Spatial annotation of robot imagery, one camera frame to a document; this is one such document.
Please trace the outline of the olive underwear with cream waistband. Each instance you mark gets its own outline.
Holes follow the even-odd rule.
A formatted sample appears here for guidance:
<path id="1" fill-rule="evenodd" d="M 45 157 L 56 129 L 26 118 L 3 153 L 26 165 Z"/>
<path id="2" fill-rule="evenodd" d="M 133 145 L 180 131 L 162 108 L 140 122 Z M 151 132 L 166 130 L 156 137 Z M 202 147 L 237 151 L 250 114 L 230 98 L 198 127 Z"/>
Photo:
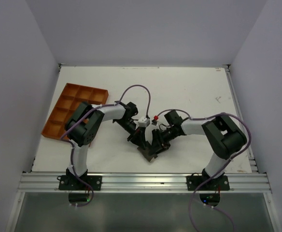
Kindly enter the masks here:
<path id="1" fill-rule="evenodd" d="M 168 148 L 159 148 L 158 150 L 155 148 L 150 148 L 149 146 L 146 148 L 138 147 L 138 151 L 143 155 L 143 157 L 148 161 L 148 162 L 154 162 L 158 155 L 167 151 Z"/>

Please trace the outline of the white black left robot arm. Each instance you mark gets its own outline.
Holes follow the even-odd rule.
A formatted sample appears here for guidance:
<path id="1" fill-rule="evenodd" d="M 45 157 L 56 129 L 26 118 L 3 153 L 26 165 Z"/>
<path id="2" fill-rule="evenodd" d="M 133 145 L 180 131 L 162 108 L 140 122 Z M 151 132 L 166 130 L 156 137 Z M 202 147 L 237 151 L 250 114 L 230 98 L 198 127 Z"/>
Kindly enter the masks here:
<path id="1" fill-rule="evenodd" d="M 147 148 L 149 143 L 145 139 L 145 127 L 134 122 L 133 117 L 138 114 L 137 106 L 129 102 L 120 101 L 114 104 L 91 105 L 82 102 L 68 119 L 65 133 L 60 137 L 70 143 L 70 163 L 66 169 L 65 178 L 75 189 L 83 189 L 87 184 L 87 148 L 94 140 L 100 125 L 105 121 L 116 122 L 129 133 L 128 141 L 140 148 Z"/>

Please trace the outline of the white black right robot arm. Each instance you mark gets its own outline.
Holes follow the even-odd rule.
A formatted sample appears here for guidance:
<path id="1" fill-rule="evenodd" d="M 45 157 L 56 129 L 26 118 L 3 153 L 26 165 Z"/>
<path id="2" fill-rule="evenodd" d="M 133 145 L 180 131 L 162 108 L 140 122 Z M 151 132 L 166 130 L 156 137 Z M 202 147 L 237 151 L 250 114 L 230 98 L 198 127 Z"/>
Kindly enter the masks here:
<path id="1" fill-rule="evenodd" d="M 223 176 L 225 167 L 237 155 L 243 153 L 251 142 L 236 125 L 233 119 L 238 117 L 219 113 L 205 118 L 183 119 L 177 114 L 178 110 L 166 110 L 165 119 L 169 126 L 165 130 L 152 131 L 152 144 L 149 148 L 150 155 L 157 155 L 169 149 L 170 141 L 180 136 L 204 135 L 213 150 L 213 155 L 208 165 L 202 170 L 201 183 L 205 189 L 214 189 Z"/>

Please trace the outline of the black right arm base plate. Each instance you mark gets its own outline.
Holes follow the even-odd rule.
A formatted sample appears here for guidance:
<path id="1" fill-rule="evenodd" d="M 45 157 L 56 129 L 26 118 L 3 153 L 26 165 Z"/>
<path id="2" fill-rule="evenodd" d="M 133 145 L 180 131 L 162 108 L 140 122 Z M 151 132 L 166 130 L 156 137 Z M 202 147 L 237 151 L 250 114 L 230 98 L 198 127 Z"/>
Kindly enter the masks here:
<path id="1" fill-rule="evenodd" d="M 227 176 L 222 175 L 218 178 L 211 179 L 207 183 L 205 182 L 205 177 L 202 175 L 188 175 L 186 176 L 186 185 L 188 191 L 195 191 L 199 185 L 200 186 L 197 191 L 229 191 L 230 185 Z"/>

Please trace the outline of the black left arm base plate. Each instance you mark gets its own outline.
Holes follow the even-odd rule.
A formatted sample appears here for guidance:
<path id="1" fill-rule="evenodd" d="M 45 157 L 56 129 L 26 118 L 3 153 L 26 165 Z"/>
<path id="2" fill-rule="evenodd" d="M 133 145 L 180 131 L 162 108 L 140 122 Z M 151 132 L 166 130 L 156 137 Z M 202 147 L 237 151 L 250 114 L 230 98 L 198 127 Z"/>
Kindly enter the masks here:
<path id="1" fill-rule="evenodd" d="M 81 179 L 89 184 L 93 190 L 100 190 L 101 184 L 102 184 L 102 176 L 99 175 L 87 175 L 81 177 Z M 78 179 L 76 179 L 74 176 L 67 176 L 67 175 L 61 175 L 57 177 L 57 180 L 59 181 L 59 190 L 88 190 L 89 187 L 87 187 L 85 184 L 80 182 Z"/>

